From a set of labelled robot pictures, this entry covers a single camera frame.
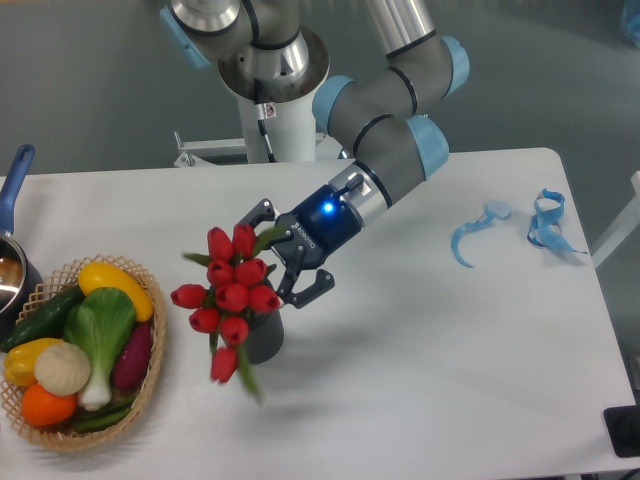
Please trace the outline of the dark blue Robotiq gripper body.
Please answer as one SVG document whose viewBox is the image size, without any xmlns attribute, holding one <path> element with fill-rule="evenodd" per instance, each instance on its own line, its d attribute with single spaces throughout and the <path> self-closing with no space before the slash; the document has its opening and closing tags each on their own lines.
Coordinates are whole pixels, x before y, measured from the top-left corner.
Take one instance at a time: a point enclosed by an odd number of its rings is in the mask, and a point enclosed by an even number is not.
<svg viewBox="0 0 640 480">
<path fill-rule="evenodd" d="M 281 235 L 269 242 L 285 271 L 276 288 L 290 296 L 309 287 L 326 259 L 389 207 L 377 175 L 353 162 L 293 210 L 280 215 Z"/>
</svg>

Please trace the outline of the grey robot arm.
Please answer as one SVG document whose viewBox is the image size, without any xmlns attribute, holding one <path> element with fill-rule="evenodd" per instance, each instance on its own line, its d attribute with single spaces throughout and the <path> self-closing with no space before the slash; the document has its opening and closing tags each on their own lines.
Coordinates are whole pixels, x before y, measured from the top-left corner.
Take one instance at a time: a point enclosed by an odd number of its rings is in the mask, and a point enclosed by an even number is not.
<svg viewBox="0 0 640 480">
<path fill-rule="evenodd" d="M 160 17 L 190 63 L 217 67 L 236 97 L 252 163 L 303 162 L 316 134 L 335 139 L 345 169 L 287 213 L 268 202 L 244 219 L 273 222 L 268 242 L 285 271 L 280 299 L 303 307 L 332 288 L 323 265 L 448 159 L 428 109 L 468 78 L 465 49 L 441 36 L 422 1 L 370 1 L 388 62 L 359 83 L 329 75 L 322 40 L 300 20 L 296 1 L 169 1 Z"/>
</svg>

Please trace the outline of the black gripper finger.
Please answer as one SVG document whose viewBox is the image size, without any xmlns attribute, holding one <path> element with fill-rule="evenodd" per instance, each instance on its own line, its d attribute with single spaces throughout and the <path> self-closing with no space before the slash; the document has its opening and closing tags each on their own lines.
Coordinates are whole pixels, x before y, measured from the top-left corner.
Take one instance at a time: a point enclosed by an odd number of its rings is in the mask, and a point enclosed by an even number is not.
<svg viewBox="0 0 640 480">
<path fill-rule="evenodd" d="M 275 231 L 278 211 L 273 203 L 263 198 L 235 226 L 235 231 L 249 232 L 259 235 Z"/>
<path fill-rule="evenodd" d="M 325 269 L 317 269 L 314 282 L 300 292 L 292 292 L 288 303 L 303 308 L 335 286 L 334 276 Z"/>
</svg>

